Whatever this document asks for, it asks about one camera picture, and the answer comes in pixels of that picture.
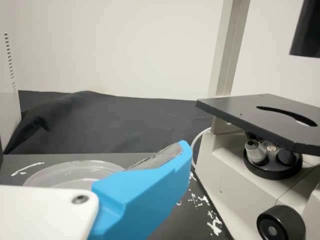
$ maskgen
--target white wall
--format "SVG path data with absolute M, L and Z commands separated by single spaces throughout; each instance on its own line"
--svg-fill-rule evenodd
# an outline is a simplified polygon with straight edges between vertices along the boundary
M 289 55 L 303 0 L 251 0 L 232 95 L 272 93 L 320 107 L 320 59 Z
M 223 0 L 15 0 L 20 90 L 207 96 Z

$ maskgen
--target black cloth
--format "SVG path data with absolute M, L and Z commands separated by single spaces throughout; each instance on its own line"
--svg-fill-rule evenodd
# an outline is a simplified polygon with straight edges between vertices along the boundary
M 22 121 L 5 154 L 157 152 L 179 140 L 190 144 L 212 122 L 187 100 L 91 91 L 19 91 L 19 99 Z

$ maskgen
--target focus knob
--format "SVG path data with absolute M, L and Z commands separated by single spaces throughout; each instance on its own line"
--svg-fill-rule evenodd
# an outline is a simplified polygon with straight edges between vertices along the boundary
M 263 240 L 305 240 L 306 226 L 296 210 L 276 205 L 261 213 L 256 226 Z

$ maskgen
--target white cable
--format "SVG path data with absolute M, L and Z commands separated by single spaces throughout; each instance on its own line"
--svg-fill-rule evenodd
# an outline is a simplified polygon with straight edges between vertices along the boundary
M 195 147 L 195 145 L 196 145 L 196 142 L 198 141 L 199 138 L 202 137 L 203 134 L 205 134 L 206 132 L 209 132 L 210 130 L 211 130 L 211 127 L 208 127 L 208 128 L 206 128 L 205 130 L 203 130 L 202 132 L 200 132 L 200 133 L 193 139 L 193 141 L 192 141 L 192 143 L 191 143 L 191 149 L 192 149 L 192 167 L 193 167 L 194 169 L 196 169 L 196 163 L 195 163 L 195 161 L 194 161 L 193 155 L 194 155 L 194 147 Z

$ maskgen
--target petri dish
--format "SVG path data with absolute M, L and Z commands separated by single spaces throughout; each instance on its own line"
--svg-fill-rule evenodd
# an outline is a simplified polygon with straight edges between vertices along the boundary
M 69 161 L 36 172 L 23 185 L 27 187 L 91 190 L 93 182 L 123 170 L 125 170 L 123 167 L 106 161 Z

